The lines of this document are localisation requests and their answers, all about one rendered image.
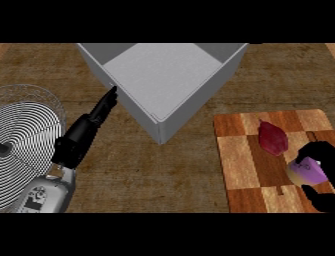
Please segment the purple can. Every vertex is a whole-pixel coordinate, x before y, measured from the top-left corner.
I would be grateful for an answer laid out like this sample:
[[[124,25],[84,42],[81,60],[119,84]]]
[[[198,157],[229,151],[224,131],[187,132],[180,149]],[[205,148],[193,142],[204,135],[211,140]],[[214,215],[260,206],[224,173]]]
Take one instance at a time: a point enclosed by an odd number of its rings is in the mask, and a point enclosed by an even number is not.
[[[314,186],[328,181],[320,168],[320,162],[305,157],[299,163],[291,161],[286,166],[286,175],[294,185]]]

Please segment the checkered wooden cutting board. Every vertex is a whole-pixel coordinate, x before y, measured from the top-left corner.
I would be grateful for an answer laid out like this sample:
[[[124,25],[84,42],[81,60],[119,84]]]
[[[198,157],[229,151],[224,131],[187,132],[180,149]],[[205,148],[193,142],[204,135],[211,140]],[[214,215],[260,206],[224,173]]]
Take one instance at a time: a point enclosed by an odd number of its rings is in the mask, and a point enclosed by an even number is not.
[[[288,136],[288,150],[277,156],[258,145],[266,121]],[[212,121],[223,181],[232,213],[308,213],[314,211],[302,189],[286,175],[298,149],[314,140],[335,146],[335,129],[319,109],[218,114]]]

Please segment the grey cardboard box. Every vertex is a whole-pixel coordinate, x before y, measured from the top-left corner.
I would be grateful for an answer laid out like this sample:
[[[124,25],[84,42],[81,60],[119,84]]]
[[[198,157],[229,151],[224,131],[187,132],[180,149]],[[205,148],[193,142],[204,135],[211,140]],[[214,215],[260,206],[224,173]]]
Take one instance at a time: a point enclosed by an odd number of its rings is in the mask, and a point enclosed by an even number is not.
[[[90,71],[164,144],[237,69],[245,43],[79,43]]]

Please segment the dark red sweet potato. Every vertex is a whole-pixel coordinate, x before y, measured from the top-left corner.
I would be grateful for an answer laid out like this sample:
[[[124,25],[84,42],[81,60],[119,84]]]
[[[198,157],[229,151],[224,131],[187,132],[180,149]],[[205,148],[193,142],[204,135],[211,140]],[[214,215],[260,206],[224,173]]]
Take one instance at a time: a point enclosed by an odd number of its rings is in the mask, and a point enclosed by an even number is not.
[[[279,156],[288,150],[288,137],[283,130],[266,121],[260,121],[258,144],[273,156]]]

